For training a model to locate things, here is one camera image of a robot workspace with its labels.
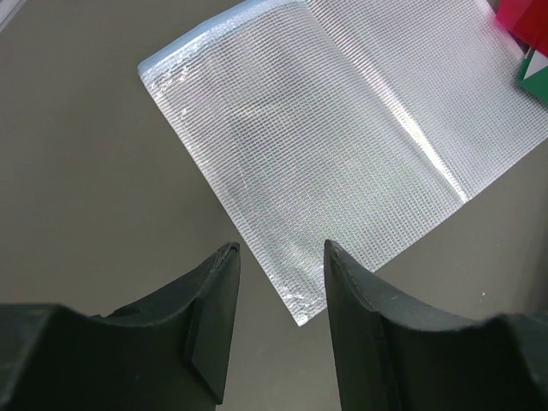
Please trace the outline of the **clear mesh zip pouch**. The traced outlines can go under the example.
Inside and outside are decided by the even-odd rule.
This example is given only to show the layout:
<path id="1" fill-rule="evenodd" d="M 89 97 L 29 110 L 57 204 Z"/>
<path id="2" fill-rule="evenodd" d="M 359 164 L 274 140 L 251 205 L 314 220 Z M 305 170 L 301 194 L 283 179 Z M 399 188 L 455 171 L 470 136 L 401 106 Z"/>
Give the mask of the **clear mesh zip pouch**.
<path id="1" fill-rule="evenodd" d="M 298 325 L 323 252 L 376 271 L 547 137 L 485 1 L 245 1 L 138 67 Z"/>

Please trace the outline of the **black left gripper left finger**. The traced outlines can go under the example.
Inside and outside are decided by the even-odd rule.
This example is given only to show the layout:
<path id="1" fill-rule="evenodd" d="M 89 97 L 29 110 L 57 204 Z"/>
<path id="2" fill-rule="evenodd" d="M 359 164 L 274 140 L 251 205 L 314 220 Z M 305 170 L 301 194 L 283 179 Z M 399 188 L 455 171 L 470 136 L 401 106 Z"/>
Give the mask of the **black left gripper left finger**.
<path id="1" fill-rule="evenodd" d="M 2 305 L 2 409 L 215 409 L 240 273 L 240 248 L 230 242 L 107 316 L 60 304 Z"/>

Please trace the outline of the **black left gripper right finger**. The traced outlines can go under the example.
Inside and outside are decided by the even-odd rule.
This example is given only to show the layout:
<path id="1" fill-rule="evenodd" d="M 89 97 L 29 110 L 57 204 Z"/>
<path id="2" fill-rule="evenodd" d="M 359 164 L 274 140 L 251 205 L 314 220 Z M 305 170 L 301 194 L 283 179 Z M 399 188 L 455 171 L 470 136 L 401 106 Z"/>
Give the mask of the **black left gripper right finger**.
<path id="1" fill-rule="evenodd" d="M 547 316 L 480 321 L 432 307 L 325 243 L 325 292 L 345 410 L 544 410 Z"/>

